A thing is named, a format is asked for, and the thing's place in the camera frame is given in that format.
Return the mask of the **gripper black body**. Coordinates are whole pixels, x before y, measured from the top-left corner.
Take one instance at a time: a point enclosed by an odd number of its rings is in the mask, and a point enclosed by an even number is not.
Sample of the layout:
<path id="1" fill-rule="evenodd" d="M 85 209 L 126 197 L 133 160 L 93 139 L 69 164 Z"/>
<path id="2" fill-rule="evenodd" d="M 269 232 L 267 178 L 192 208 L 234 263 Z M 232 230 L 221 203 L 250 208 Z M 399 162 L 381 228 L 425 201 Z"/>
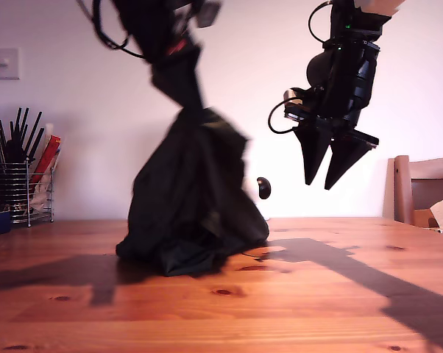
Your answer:
<path id="1" fill-rule="evenodd" d="M 372 98 L 371 82 L 348 85 L 322 85 L 308 88 L 289 88 L 284 93 L 285 117 L 297 122 L 296 128 L 328 129 L 332 143 L 366 143 L 375 148 L 379 139 L 356 129 L 362 109 Z"/>

